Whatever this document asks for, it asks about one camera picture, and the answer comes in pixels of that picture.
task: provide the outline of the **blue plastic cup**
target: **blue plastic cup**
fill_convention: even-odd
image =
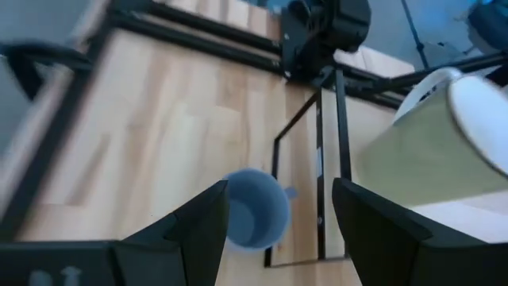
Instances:
[[[225,178],[229,244],[234,249],[257,251],[279,242],[291,221],[290,199],[296,191],[292,187],[284,190],[273,176],[251,168]]]

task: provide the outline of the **mug handle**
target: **mug handle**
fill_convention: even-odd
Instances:
[[[294,187],[287,187],[284,189],[284,192],[286,193],[288,199],[294,199],[298,196],[298,192]]]
[[[440,68],[427,75],[413,90],[406,96],[397,112],[395,113],[392,125],[402,116],[410,112],[418,105],[420,100],[429,93],[433,87],[444,81],[452,81],[462,76],[462,72],[456,68]]]

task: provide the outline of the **wooden surface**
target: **wooden surface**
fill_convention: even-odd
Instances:
[[[171,5],[278,38],[276,19],[244,2],[175,0]],[[89,22],[83,26],[79,35],[94,28]],[[355,55],[337,53],[337,59],[388,75],[410,72],[410,65],[368,48]],[[2,164],[3,202],[70,75],[57,69],[14,139]],[[254,68],[118,30],[19,239],[124,238],[228,172],[244,167],[270,172],[273,139],[312,92]],[[337,120],[334,96],[323,95],[325,191],[331,197],[330,182],[339,174]],[[298,198],[292,202],[291,227],[274,248],[275,263],[317,257],[315,114],[314,106],[281,142],[279,181],[296,187]],[[381,132],[391,116],[348,99],[352,154]],[[331,200],[326,202],[331,257],[343,253],[343,242]],[[217,285],[359,284],[351,262],[263,269],[262,258],[262,253],[225,249]]]

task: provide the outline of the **gray floor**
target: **gray floor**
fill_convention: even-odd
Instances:
[[[88,0],[1,0],[0,41],[43,39],[65,43]],[[269,5],[289,0],[269,0]],[[402,0],[369,0],[372,10],[371,28],[365,44],[371,48],[423,68]],[[470,47],[465,24],[456,18],[475,0],[407,0],[425,54],[431,66],[464,58],[460,54]],[[438,42],[446,42],[442,48]],[[29,103],[5,65],[0,67],[0,153],[3,153]]]
[[[41,39],[64,44],[88,0],[1,0],[0,41]],[[0,64],[0,153],[3,153],[18,123],[29,108],[8,72]]]

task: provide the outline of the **white cylinder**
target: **white cylinder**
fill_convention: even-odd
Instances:
[[[405,207],[508,189],[508,98],[485,79],[444,73],[416,86],[360,154],[362,186]]]

